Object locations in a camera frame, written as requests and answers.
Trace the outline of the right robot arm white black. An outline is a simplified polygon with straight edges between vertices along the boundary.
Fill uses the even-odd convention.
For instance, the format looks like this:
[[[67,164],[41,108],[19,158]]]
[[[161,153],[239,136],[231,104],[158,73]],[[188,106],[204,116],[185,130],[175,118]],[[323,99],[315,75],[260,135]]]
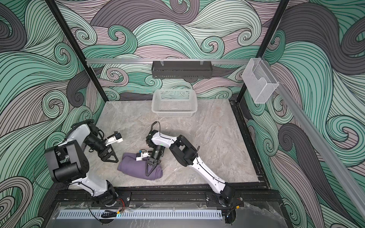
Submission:
[[[232,204],[235,189],[203,162],[198,155],[198,149],[183,135],[173,137],[164,135],[158,130],[151,130],[146,137],[146,143],[153,149],[150,152],[141,153],[141,156],[147,159],[145,166],[147,176],[157,169],[164,150],[168,148],[180,165],[194,169],[209,184],[221,205],[228,207]]]

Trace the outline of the purple long pants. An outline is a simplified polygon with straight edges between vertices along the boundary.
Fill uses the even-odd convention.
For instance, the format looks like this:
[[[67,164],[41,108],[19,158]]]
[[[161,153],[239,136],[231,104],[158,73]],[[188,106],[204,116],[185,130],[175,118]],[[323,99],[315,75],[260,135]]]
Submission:
[[[163,169],[161,165],[157,165],[157,167],[150,173],[149,176],[146,175],[146,166],[146,159],[142,161],[137,161],[136,154],[124,153],[122,156],[122,160],[117,167],[117,170],[122,172],[123,174],[139,179],[154,181],[162,178]]]

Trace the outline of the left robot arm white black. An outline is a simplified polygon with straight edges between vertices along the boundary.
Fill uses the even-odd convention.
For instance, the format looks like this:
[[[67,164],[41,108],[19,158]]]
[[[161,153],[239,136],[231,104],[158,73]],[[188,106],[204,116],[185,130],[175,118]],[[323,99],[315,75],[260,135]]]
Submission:
[[[78,185],[88,192],[96,203],[107,207],[114,206],[117,193],[113,185],[90,172],[89,161],[82,146],[86,145],[91,152],[97,152],[103,162],[117,163],[119,160],[112,144],[122,140],[119,132],[105,137],[92,119],[72,125],[60,143],[45,150],[51,179],[55,183]]]

